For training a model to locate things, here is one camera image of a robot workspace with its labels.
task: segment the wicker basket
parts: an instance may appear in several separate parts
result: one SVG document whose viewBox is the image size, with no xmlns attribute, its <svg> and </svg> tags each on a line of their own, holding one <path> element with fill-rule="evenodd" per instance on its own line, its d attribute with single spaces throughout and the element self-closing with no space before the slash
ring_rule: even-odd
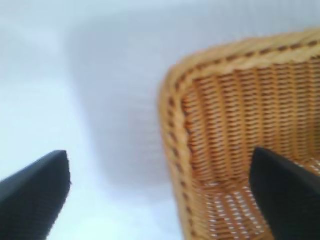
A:
<svg viewBox="0 0 320 240">
<path fill-rule="evenodd" d="M 187 240 L 271 240 L 248 184 L 255 146 L 320 173 L 320 30 L 195 54 L 161 89 L 162 135 Z"/>
</svg>

